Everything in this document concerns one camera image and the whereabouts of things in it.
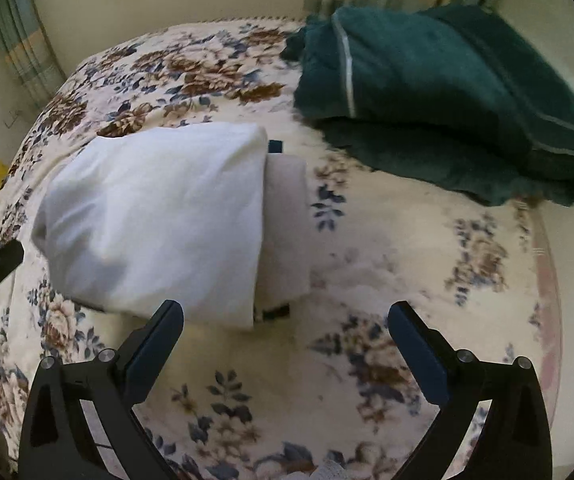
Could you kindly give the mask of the white t-shirt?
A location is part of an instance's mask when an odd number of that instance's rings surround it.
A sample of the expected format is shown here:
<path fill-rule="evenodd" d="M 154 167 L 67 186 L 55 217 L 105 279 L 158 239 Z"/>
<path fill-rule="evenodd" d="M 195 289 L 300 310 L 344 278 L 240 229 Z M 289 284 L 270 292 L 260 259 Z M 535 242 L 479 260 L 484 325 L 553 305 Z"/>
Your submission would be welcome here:
<path fill-rule="evenodd" d="M 50 181 L 32 239 L 85 307 L 246 330 L 263 235 L 265 130 L 207 122 L 97 138 Z"/>

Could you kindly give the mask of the left green curtain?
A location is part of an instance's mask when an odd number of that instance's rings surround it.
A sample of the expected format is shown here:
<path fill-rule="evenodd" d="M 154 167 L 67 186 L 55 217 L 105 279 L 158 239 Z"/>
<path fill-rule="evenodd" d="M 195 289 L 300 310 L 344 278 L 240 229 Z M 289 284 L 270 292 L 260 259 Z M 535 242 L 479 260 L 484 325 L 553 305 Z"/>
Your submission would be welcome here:
<path fill-rule="evenodd" d="M 30 102 L 41 110 L 66 80 L 34 0 L 0 0 L 5 61 Z"/>

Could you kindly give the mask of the dark green folded blanket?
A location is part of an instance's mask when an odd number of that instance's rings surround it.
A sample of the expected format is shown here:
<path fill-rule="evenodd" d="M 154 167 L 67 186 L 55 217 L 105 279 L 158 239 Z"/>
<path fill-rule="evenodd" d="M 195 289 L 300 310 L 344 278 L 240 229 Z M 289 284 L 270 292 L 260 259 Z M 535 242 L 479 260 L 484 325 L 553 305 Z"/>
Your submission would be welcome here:
<path fill-rule="evenodd" d="M 364 165 L 485 206 L 574 205 L 574 92 L 497 14 L 344 6 L 281 56 L 301 116 Z"/>

